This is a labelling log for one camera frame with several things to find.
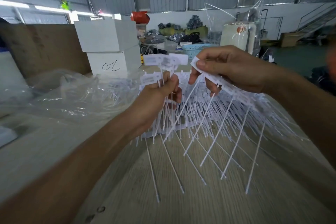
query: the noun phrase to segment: hand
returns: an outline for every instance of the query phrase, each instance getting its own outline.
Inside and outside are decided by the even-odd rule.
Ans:
[[[202,50],[197,57],[197,67],[210,74],[219,74],[242,90],[254,93],[267,93],[271,84],[284,73],[284,69],[261,60],[241,49],[228,45]],[[189,84],[193,84],[200,73],[192,68]],[[211,94],[221,90],[213,82],[206,79]]]
[[[165,85],[160,80],[160,88],[158,83],[145,86],[133,104],[124,112],[128,116],[128,125],[132,130],[130,139],[141,135],[151,127],[163,107],[165,97],[171,99],[173,93],[173,100],[181,103],[182,90],[179,87],[179,78],[176,74],[169,76],[169,72],[163,73]]]

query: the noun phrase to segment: white machine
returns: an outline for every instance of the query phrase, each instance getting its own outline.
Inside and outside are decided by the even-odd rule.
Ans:
[[[253,53],[255,42],[256,25],[248,23],[230,23],[223,25],[220,46],[234,45],[249,54]]]

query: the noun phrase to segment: red bag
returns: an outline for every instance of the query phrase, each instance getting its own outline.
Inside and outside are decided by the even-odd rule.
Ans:
[[[142,12],[132,12],[131,21],[135,21],[136,24],[148,24],[149,16],[147,15],[147,11]]]

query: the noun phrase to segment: brown cardboard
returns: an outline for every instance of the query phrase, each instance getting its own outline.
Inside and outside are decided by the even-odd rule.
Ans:
[[[300,33],[281,33],[280,36],[280,47],[294,47],[296,42],[300,40],[302,34]]]
[[[0,36],[25,79],[55,69],[91,72],[72,24],[1,24]]]

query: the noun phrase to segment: fluorescent light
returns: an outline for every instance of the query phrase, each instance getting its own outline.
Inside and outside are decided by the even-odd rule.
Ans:
[[[0,5],[14,6],[14,7],[20,7],[20,8],[29,8],[29,5],[27,4],[5,1],[5,0],[0,0]]]
[[[121,14],[114,14],[115,20],[121,20]]]
[[[51,12],[57,12],[57,13],[67,13],[67,14],[70,13],[69,10],[63,10],[60,8],[45,7],[45,6],[39,6],[39,5],[35,5],[35,8],[38,10],[51,11]]]
[[[113,14],[100,13],[99,15],[106,16],[106,17],[113,17]]]
[[[78,14],[78,15],[94,16],[94,14],[92,14],[92,13],[87,13],[87,12],[78,12],[78,11],[77,11],[77,14]]]

